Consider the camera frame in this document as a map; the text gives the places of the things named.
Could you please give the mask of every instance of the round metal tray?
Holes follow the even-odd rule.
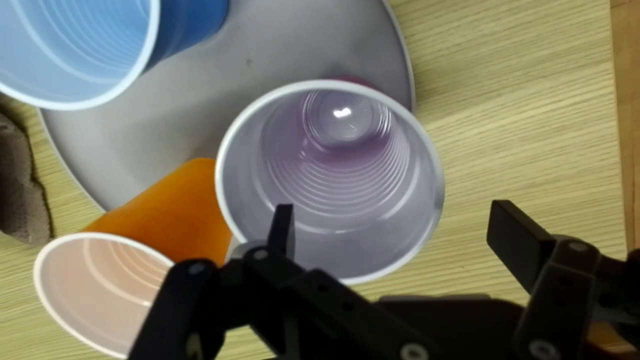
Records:
[[[235,0],[218,35],[82,111],[42,109],[79,183],[110,210],[194,156],[215,156],[235,115],[297,79],[369,83],[413,109],[415,79],[382,0]]]

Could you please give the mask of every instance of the plastic cup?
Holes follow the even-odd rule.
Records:
[[[124,357],[174,261],[227,261],[230,245],[215,192],[215,159],[191,159],[158,183],[36,257],[49,313],[88,345]]]
[[[218,31],[230,0],[3,0],[0,91],[81,109]]]
[[[434,232],[445,178],[421,122],[352,81],[289,83],[252,101],[217,165],[223,216],[241,243],[265,241],[294,204],[297,261],[357,284],[419,253]]]

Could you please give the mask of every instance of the wooden surface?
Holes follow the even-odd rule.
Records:
[[[624,217],[630,247],[640,247],[640,0],[612,0]]]
[[[413,52],[419,117],[446,172],[446,210],[421,256],[382,293],[488,292],[527,296],[484,243],[491,199],[511,197],[553,232],[624,256],[610,4],[586,0],[394,0]],[[100,214],[64,172],[36,111],[0,100],[28,127],[57,232]],[[64,334],[41,308],[36,247],[0,238],[0,357],[104,357]],[[235,332],[223,357],[267,357]]]

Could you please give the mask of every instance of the cup rim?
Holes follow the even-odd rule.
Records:
[[[35,261],[35,272],[33,272],[33,280],[35,280],[35,287],[39,293],[41,303],[45,305],[45,310],[57,319],[58,326],[63,326],[68,334],[73,334],[74,338],[79,338],[81,341],[88,343],[91,348],[115,356],[115,357],[126,357],[124,352],[117,352],[104,343],[98,343],[95,339],[91,339],[88,336],[85,336],[82,332],[79,332],[74,326],[70,326],[58,312],[57,308],[50,303],[49,293],[45,292],[45,282],[42,282],[42,268],[45,261],[49,257],[50,252],[58,250],[61,245],[67,245],[70,241],[86,241],[88,238],[98,240],[98,241],[117,241],[117,243],[124,243],[124,245],[132,245],[137,250],[142,250],[149,256],[155,256],[157,260],[161,260],[162,263],[166,263],[169,268],[174,263],[171,257],[166,257],[165,253],[161,253],[158,250],[141,243],[132,238],[124,238],[119,233],[107,233],[107,232],[74,232],[74,233],[67,233],[67,236],[58,236],[52,241],[49,241],[36,256]]]
[[[217,197],[220,204],[220,212],[223,217],[227,220],[229,227],[232,229],[232,236],[241,241],[247,243],[247,236],[242,233],[241,225],[237,223],[237,220],[230,214],[229,208],[229,199],[225,194],[225,168],[227,168],[227,159],[229,159],[229,152],[232,148],[232,139],[237,137],[237,133],[245,127],[247,122],[254,119],[252,115],[262,109],[265,106],[272,103],[279,98],[285,95],[292,95],[298,91],[311,91],[311,90],[342,90],[342,91],[352,91],[358,95],[367,95],[372,98],[384,106],[389,106],[394,113],[398,113],[398,119],[402,117],[405,124],[408,124],[419,137],[422,139],[422,144],[426,145],[426,152],[434,164],[434,187],[436,187],[436,199],[434,199],[434,216],[431,217],[431,221],[425,225],[425,232],[421,233],[421,240],[415,243],[415,247],[411,247],[402,257],[398,257],[396,261],[372,272],[372,274],[365,274],[365,276],[355,276],[355,278],[340,278],[340,282],[344,284],[362,284],[362,282],[371,282],[377,278],[382,278],[390,272],[396,272],[398,268],[402,268],[405,263],[408,263],[426,243],[426,240],[436,232],[436,225],[441,221],[443,210],[445,210],[445,172],[443,172],[443,162],[438,157],[438,152],[432,144],[432,139],[429,137],[425,126],[421,124],[421,119],[406,109],[401,101],[396,101],[394,98],[362,86],[362,83],[355,83],[355,81],[347,81],[347,79],[304,79],[304,81],[292,81],[287,86],[280,86],[276,90],[271,90],[267,94],[262,94],[261,98],[257,98],[252,103],[248,103],[232,122],[232,126],[227,130],[220,148],[218,148],[218,159],[217,159]]]
[[[126,76],[121,78],[107,91],[92,95],[92,98],[86,98],[86,100],[73,100],[73,101],[46,100],[46,98],[16,90],[12,86],[6,86],[3,81],[0,81],[0,91],[9,94],[10,98],[18,98],[20,101],[26,101],[26,103],[33,103],[39,107],[49,107],[49,109],[86,109],[86,107],[95,107],[95,106],[110,101],[112,98],[121,95],[131,83],[137,81],[137,78],[146,70],[149,59],[152,58],[152,52],[157,47],[158,30],[161,30],[161,4],[162,4],[162,0],[149,0],[149,4],[150,4],[149,23],[146,23],[142,50],[141,50],[134,65],[126,71]]]

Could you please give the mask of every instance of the wooden table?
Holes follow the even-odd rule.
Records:
[[[438,233],[401,272],[358,285],[380,293],[460,293],[527,299],[484,243],[488,206],[511,197],[553,232],[624,256],[623,182],[610,4],[585,0],[394,0],[413,52],[419,117],[446,172]],[[57,233],[100,210],[67,174],[33,107],[0,100],[30,133]],[[0,238],[0,357],[104,357],[64,334],[30,280],[39,247]],[[267,357],[235,332],[223,357]]]

